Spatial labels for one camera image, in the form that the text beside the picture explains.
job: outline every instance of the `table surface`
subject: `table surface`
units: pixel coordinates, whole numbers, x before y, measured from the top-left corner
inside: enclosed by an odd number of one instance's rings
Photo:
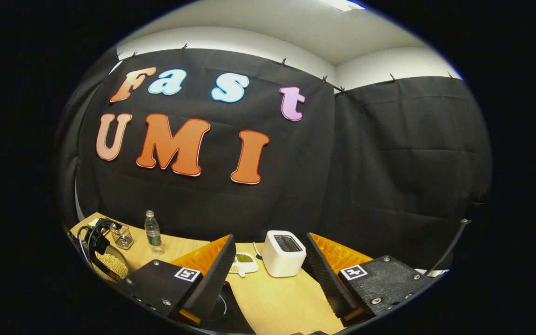
[[[97,218],[108,217],[99,213],[92,214],[73,227],[72,234],[76,236],[80,227]],[[120,248],[118,250],[125,256],[130,272],[140,269],[153,259],[170,263],[177,257],[209,243],[209,241],[162,235],[165,252],[162,255],[156,255],[147,243],[145,231],[142,228],[127,226],[134,244],[129,250]],[[112,246],[116,246],[111,233],[108,233],[106,238],[111,241]],[[260,253],[262,253],[263,244],[257,242],[255,244]],[[255,255],[252,243],[236,243],[236,249],[237,252]],[[247,273],[243,278],[239,274],[228,274],[226,278],[243,315],[255,333],[258,335],[295,333],[306,335],[321,330],[326,334],[334,334],[344,329],[342,322],[332,312],[320,284],[307,272],[301,269],[296,276],[274,278],[266,271],[263,261],[256,259],[256,262],[258,271]]]

